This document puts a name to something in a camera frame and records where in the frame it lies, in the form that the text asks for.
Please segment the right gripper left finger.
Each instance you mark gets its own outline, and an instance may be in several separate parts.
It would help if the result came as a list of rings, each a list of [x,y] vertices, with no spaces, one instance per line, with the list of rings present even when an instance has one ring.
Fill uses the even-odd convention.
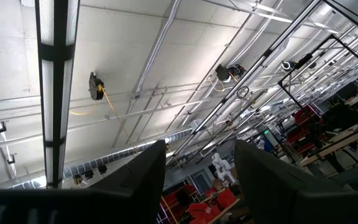
[[[167,145],[154,142],[118,170],[91,186],[91,224],[154,224],[165,181]]]

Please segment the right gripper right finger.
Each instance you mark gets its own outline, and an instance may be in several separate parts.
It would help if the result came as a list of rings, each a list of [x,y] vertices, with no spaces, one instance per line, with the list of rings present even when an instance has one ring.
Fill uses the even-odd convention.
[[[234,143],[234,164],[255,224],[358,224],[358,191],[308,174],[244,140]]]

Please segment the red equipment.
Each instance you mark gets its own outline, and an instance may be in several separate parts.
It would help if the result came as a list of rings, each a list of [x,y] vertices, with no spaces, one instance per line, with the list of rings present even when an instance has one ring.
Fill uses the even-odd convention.
[[[185,184],[163,195],[157,224],[209,224],[222,217],[239,199],[230,189],[212,187],[205,192]]]

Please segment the wooden workbench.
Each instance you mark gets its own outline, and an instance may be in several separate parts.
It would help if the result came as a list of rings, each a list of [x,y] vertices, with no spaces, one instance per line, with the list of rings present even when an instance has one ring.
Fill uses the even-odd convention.
[[[335,152],[352,142],[358,141],[358,125],[355,125],[342,133],[332,137],[328,144],[318,151],[320,157],[324,157]]]

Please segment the black-framed ceiling light fixture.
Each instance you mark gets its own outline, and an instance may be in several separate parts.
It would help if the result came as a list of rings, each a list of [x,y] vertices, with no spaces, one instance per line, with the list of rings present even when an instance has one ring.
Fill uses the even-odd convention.
[[[35,0],[46,188],[62,187],[80,0]]]

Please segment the long ceiling light strip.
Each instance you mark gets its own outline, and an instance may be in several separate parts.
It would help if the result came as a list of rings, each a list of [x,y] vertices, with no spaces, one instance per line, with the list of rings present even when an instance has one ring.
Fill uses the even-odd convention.
[[[308,17],[310,12],[315,10],[318,4],[322,0],[312,0],[308,6],[301,12],[301,14],[285,29],[285,31],[271,44],[271,46],[260,56],[260,58],[248,69],[247,73],[242,77],[233,89],[217,104],[212,112],[201,122],[201,124],[189,135],[186,141],[169,157],[172,160],[176,157],[185,146],[195,137],[195,135],[202,130],[206,124],[217,114],[217,112],[230,100],[230,98],[236,93],[236,91],[243,86],[243,84],[253,75],[256,71],[262,67],[262,64],[277,51],[278,47],[286,40],[297,27],[299,27],[303,21]]]

